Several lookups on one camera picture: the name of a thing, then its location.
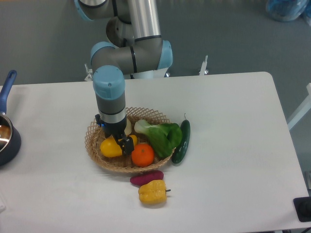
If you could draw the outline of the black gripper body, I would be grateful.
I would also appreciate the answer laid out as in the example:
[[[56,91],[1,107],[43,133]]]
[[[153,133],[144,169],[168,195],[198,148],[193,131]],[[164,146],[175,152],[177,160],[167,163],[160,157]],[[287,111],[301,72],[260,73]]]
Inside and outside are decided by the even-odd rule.
[[[124,117],[121,121],[117,123],[108,123],[100,118],[100,115],[95,116],[96,124],[99,125],[105,133],[106,137],[113,136],[115,139],[122,139],[125,134],[125,128],[127,124],[127,119]]]

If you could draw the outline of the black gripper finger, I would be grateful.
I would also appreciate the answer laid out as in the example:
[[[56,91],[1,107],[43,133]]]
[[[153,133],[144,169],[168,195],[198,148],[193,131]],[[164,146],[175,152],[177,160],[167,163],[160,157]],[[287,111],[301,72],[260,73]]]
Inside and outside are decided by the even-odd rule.
[[[118,141],[118,145],[122,150],[122,155],[131,155],[134,150],[134,141],[130,136],[124,135],[122,139]]]
[[[120,149],[119,140],[116,140],[114,137],[111,138],[111,146],[114,149]]]

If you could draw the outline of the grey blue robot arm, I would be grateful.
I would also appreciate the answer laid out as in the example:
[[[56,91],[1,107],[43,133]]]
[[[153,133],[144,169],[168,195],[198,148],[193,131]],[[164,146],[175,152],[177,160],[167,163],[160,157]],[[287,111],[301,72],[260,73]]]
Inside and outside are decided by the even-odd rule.
[[[93,89],[99,114],[97,124],[113,136],[129,155],[134,150],[133,139],[125,134],[125,75],[168,69],[173,63],[169,41],[160,32],[157,6],[154,0],[76,0],[75,7],[85,20],[118,19],[129,24],[133,37],[121,45],[113,41],[95,44],[90,53]]]

